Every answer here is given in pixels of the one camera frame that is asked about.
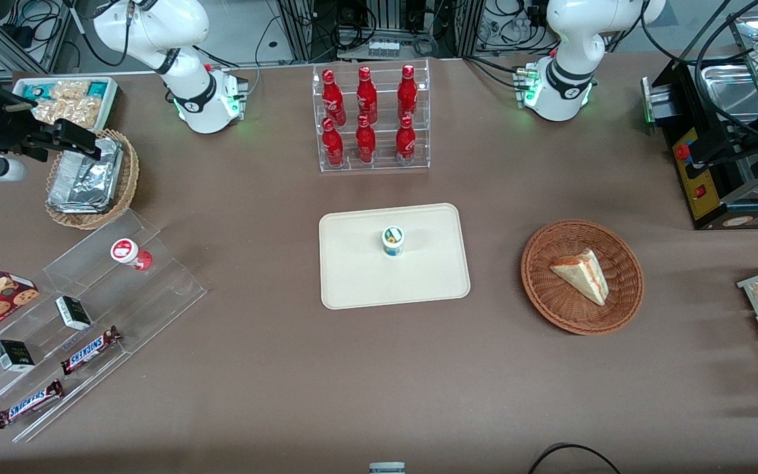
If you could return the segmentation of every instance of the white robotic arm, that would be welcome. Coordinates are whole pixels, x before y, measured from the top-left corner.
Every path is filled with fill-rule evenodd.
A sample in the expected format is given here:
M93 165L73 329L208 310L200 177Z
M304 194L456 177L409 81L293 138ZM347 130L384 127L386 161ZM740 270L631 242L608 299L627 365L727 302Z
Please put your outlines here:
M551 0L547 21L560 36L554 58L526 65L523 103L547 120L569 120L586 104L593 73L605 54L599 33L626 30L643 14L653 22L665 0Z
M84 32L78 15L72 17ZM174 94L180 118L193 131L218 132L243 118L247 82L208 71L190 47L207 39L210 28L198 0L121 0L100 13L93 24L109 48L127 51L160 74Z

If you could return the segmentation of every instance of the yellow label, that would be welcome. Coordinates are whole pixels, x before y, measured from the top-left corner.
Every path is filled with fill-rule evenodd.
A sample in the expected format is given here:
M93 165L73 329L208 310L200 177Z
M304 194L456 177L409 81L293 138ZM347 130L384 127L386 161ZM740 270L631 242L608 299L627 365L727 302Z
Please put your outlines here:
M691 129L683 138L680 138L674 147L671 148L672 154L678 146L686 144L686 142L694 142L697 140L697 133L695 129ZM692 216L695 219L700 219L712 212L716 207L721 204L719 201L719 193L715 190L715 183L713 183L713 175L710 172L704 171L698 175L695 179L689 179L686 175L687 162L674 158L674 162L677 164L677 171L680 174L680 181L683 183L683 189L686 191L686 201L689 201L689 208L692 210ZM697 189L703 186L705 192L703 196L697 196Z

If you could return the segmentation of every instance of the wicker basket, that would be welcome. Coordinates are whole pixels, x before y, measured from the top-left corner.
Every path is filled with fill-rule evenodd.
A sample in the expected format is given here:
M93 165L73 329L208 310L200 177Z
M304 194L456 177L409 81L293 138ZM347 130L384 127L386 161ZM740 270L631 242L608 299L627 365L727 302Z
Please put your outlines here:
M96 133L96 138L114 138L124 145L124 156L122 158L122 169L118 174L115 204L111 207L111 210L104 214L64 214L58 213L46 205L46 212L49 213L57 224L82 230L93 230L116 219L130 207L130 202L133 201L133 194L136 192L136 180L139 179L139 159L136 157L136 150L133 149L124 135L114 130L101 130ZM45 192L51 191L51 186L55 182L55 176L57 176L57 168L61 163L61 156L63 154L58 153L54 164L51 165L51 172L45 180Z
M593 249L607 279L610 294L604 306L584 297L551 272L556 258ZM586 220L563 220L533 235L522 253L522 284L536 309L558 327L584 335L622 329L643 301L640 262L628 245L610 230Z

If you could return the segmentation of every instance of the red switch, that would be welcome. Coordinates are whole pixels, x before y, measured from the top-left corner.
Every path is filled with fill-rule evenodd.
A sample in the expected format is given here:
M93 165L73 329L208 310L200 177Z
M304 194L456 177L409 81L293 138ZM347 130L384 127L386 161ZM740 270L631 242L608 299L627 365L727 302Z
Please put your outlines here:
M674 149L674 158L677 158L680 161L689 158L689 156L692 156L692 153L689 151L689 145L687 144L678 145L677 148Z

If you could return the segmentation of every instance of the coca-cola bottle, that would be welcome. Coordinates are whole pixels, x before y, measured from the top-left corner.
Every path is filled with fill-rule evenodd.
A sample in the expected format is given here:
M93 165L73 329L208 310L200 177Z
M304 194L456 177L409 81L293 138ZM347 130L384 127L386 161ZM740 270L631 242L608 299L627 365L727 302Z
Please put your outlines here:
M397 162L400 165L411 165L415 160L415 131L411 128L411 116L405 116L399 121L397 130Z
M415 67L411 64L403 66L403 80L397 89L399 107L397 114L400 120L409 115L414 117L417 112L417 83L415 83Z
M376 84L370 79L370 67L359 67L359 89L355 91L359 100L359 114L364 114L370 123L379 120L379 102L376 98Z
M359 129L355 131L355 141L359 144L359 159L367 165L376 158L376 133L365 114L359 116Z
M343 126L347 123L347 113L343 111L343 94L340 87L335 84L335 74L331 69L324 69L321 73L324 79L324 108L327 117L335 121L335 125Z
M343 141L338 130L335 130L335 123L329 117L324 117L322 121L324 126L324 135L321 141L324 142L324 152L327 155L329 166L340 168L343 166Z

